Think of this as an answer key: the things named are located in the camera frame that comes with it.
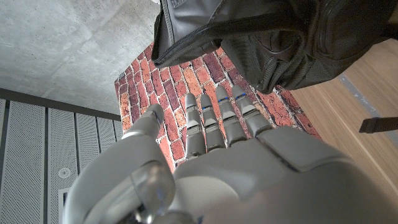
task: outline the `backpack pocket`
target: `backpack pocket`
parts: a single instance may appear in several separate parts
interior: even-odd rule
[[[342,63],[362,56],[385,29],[394,1],[321,1],[313,53]]]

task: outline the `robot finger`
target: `robot finger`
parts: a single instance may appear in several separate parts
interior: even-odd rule
[[[122,139],[141,134],[148,135],[156,139],[160,125],[163,123],[163,118],[163,108],[158,104],[150,105],[145,113],[123,135]]]
[[[227,145],[230,147],[237,141],[246,140],[246,134],[243,131],[239,119],[236,117],[231,102],[229,102],[228,94],[221,85],[216,88],[216,96],[223,119]]]
[[[187,109],[187,159],[206,153],[205,138],[201,131],[201,119],[199,117],[197,101],[192,93],[185,97]]]
[[[232,87],[232,95],[252,137],[255,138],[262,131],[272,129],[270,122],[257,110],[240,86]]]
[[[217,148],[224,148],[224,138],[218,126],[210,97],[206,94],[202,95],[200,97],[200,104],[203,112],[207,152]]]

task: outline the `zipper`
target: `zipper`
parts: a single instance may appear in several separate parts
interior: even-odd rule
[[[327,48],[326,48],[326,28],[328,27],[329,23],[329,16],[330,14],[334,11],[335,7],[339,5],[341,1],[346,1],[346,0],[334,0],[334,1],[329,1],[321,13],[321,17],[324,19],[322,20],[321,26],[320,26],[320,33],[319,33],[319,42],[318,42],[318,48],[323,52],[323,53],[329,53]]]

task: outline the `red brick wall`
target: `red brick wall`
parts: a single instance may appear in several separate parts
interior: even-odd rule
[[[275,127],[293,126],[320,139],[289,91],[279,87],[269,95],[254,91],[222,49],[191,62],[160,70],[150,60],[151,51],[152,45],[131,63],[114,84],[123,130],[129,129],[149,105],[159,103],[163,107],[165,121],[157,142],[172,171],[176,164],[185,160],[185,95],[190,92],[197,97],[201,114],[200,95],[208,94],[213,105],[216,105],[215,88],[218,85],[223,85],[230,96],[232,85],[243,87],[254,105]],[[233,100],[232,104],[236,113],[240,114]],[[217,106],[215,113],[220,120],[220,109]],[[250,137],[242,120],[241,124]]]

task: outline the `black backpack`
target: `black backpack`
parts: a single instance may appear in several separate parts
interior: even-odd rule
[[[257,90],[337,77],[373,44],[397,37],[396,0],[161,0],[152,60],[178,65],[220,46]]]

